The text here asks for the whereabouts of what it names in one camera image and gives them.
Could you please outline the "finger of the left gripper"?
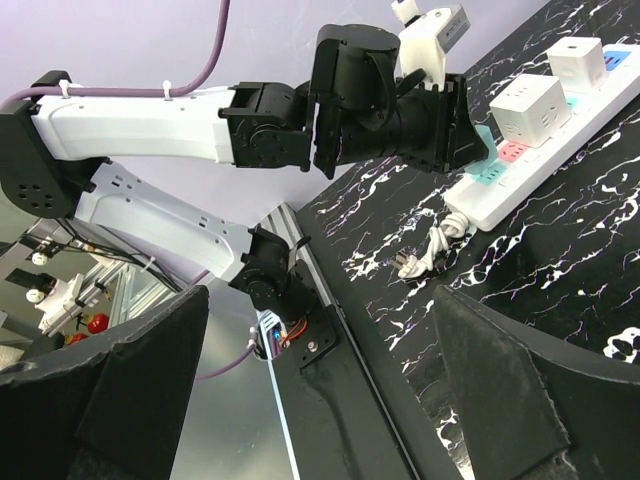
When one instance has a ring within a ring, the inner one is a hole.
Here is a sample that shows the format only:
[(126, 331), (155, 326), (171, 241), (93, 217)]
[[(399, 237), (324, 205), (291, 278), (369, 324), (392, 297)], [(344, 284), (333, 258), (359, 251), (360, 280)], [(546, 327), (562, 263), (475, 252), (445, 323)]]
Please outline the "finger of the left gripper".
[(471, 162), (467, 168), (488, 168), (493, 162), (493, 134), (487, 125), (477, 124), (471, 149)]

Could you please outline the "white cube socket adapter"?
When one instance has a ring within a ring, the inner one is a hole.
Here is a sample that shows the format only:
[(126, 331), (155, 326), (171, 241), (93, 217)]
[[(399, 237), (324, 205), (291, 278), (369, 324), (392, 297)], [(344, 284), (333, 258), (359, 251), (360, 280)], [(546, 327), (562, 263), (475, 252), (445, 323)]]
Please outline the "white cube socket adapter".
[(566, 124), (572, 112), (560, 79), (521, 74), (490, 103), (504, 140), (538, 148)]

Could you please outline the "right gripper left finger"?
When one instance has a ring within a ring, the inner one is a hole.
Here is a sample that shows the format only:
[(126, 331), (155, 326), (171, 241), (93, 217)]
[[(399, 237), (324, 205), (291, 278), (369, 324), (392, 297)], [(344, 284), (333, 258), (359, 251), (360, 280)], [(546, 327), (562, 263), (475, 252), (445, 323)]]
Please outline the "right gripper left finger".
[(208, 315), (193, 287), (2, 370), (2, 478), (169, 478)]

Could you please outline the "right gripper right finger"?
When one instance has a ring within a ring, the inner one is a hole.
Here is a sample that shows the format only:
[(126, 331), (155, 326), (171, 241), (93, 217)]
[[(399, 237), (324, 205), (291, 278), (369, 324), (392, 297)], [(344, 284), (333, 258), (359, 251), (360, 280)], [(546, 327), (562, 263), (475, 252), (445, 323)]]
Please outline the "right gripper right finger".
[(638, 366), (447, 286), (433, 320), (476, 478), (638, 478)]

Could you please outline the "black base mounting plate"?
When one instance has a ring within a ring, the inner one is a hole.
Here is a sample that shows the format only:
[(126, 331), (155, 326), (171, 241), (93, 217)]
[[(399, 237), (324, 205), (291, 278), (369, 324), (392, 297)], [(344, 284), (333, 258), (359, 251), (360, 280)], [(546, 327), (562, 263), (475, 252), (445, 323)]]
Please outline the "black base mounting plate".
[(293, 268), (316, 307), (308, 327), (272, 363), (299, 479), (456, 479), (435, 432), (411, 418), (413, 399), (384, 395), (310, 257)]

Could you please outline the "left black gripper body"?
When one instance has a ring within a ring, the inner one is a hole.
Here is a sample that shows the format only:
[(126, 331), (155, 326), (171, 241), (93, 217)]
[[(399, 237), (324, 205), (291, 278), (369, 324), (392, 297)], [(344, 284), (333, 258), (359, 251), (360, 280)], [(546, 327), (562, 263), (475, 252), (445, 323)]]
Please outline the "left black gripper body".
[(426, 74), (395, 79), (396, 110), (392, 156), (423, 172), (447, 173), (454, 164), (457, 135), (467, 106), (467, 81), (447, 73), (444, 89), (426, 86)]

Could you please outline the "white USB charger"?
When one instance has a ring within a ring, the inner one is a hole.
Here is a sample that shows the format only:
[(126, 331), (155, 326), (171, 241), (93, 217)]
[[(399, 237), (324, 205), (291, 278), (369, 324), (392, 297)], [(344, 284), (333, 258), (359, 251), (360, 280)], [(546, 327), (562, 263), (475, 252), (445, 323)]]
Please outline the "white USB charger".
[(604, 52), (598, 37), (563, 37), (546, 50), (552, 75), (565, 92), (584, 94), (607, 78)]

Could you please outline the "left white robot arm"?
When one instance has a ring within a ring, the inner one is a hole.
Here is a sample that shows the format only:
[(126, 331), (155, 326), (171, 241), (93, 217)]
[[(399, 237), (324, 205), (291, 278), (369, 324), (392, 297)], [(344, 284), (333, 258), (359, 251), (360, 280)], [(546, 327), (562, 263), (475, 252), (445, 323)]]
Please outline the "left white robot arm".
[(1, 187), (18, 208), (115, 229), (200, 265), (253, 306), (293, 325), (320, 306), (294, 272), (295, 251), (261, 227), (211, 217), (132, 176), (122, 157), (179, 157), (332, 177), (337, 167), (401, 158), (447, 173), (488, 157), (466, 80), (434, 78), (436, 35), (323, 26), (311, 78), (298, 87), (242, 82), (178, 94), (101, 96), (64, 71), (1, 108)]

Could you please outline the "white multicolour power strip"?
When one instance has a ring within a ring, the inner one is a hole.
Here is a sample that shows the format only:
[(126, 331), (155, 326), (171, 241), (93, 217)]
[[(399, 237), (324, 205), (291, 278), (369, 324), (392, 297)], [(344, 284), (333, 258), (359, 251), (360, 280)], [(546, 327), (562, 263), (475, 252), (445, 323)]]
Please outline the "white multicolour power strip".
[(639, 47), (609, 44), (604, 54), (608, 78), (593, 93), (569, 96), (569, 121), (542, 146), (494, 162), (486, 177), (463, 175), (443, 194), (450, 211), (493, 230), (639, 95)]

